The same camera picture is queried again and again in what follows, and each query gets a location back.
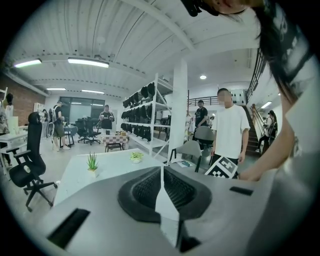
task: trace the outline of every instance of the chair armrest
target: chair armrest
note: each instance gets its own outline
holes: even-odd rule
[[[30,149],[26,150],[26,151],[23,151],[23,152],[20,152],[18,154],[14,154],[13,157],[14,158],[20,158],[20,157],[24,157],[25,155],[29,154],[31,152]]]
[[[6,150],[6,152],[7,153],[10,153],[10,152],[14,152],[15,153],[15,151],[17,151],[18,149],[20,149],[20,147],[13,147],[13,148],[10,148],[10,149],[8,149],[8,150]]]

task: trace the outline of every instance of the fluorescent light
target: fluorescent light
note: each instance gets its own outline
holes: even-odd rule
[[[271,101],[268,101],[266,104],[264,104],[261,108],[262,109],[265,109],[266,107],[268,107],[272,102]]]
[[[65,91],[66,88],[47,88],[48,91]]]
[[[98,66],[103,68],[109,68],[109,64],[102,61],[93,61],[83,58],[68,58],[68,62],[72,64],[84,64],[84,65],[91,65],[91,66]]]
[[[93,93],[93,94],[105,94],[102,91],[96,91],[96,90],[81,90],[84,93]]]
[[[30,60],[30,61],[26,61],[26,62],[22,62],[19,64],[14,65],[16,68],[22,68],[22,67],[26,67],[26,66],[31,66],[31,65],[36,65],[36,64],[41,64],[41,60],[40,59],[34,59],[34,60]]]

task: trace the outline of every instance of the black t-shirt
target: black t-shirt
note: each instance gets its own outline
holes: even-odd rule
[[[101,121],[101,128],[102,129],[108,129],[111,130],[112,129],[112,122],[115,121],[115,117],[114,114],[112,114],[111,112],[101,112],[101,115],[104,116],[103,120]]]
[[[198,124],[208,115],[208,110],[205,107],[198,108],[195,112],[195,128],[198,127]],[[201,126],[206,126],[207,121],[203,122]]]
[[[57,124],[62,124],[62,121],[61,121],[61,119],[59,118],[59,112],[62,113],[61,107],[57,106],[56,109],[55,109],[56,123],[57,123]]]

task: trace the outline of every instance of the black office chair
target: black office chair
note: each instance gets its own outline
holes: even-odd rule
[[[94,142],[98,142],[100,144],[100,140],[99,139],[95,139],[98,135],[101,134],[101,132],[98,132],[98,131],[94,131],[94,121],[92,119],[87,119],[85,121],[85,126],[86,126],[86,129],[87,129],[87,134],[88,134],[88,142],[90,142],[90,146],[92,145],[92,143]]]
[[[26,195],[28,195],[28,191],[31,191],[25,206],[29,212],[32,212],[32,209],[29,207],[29,203],[35,193],[38,192],[52,207],[53,203],[42,193],[40,189],[51,185],[55,188],[58,186],[54,182],[44,183],[44,181],[40,179],[40,175],[44,174],[46,171],[46,164],[42,160],[39,151],[42,132],[39,112],[31,113],[28,117],[28,121],[29,126],[26,151],[17,153],[19,148],[16,147],[8,149],[6,152],[13,152],[13,157],[18,162],[18,165],[9,171],[12,182],[19,188],[26,186],[23,189]]]
[[[78,119],[78,121],[75,121],[75,125],[78,129],[77,133],[79,135],[78,142],[84,142],[89,141],[88,133],[85,126],[85,120],[84,119]]]

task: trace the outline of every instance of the white pillar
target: white pillar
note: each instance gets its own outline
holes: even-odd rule
[[[172,116],[170,126],[170,141],[168,162],[171,150],[184,144],[188,97],[188,67],[184,59],[174,66]]]

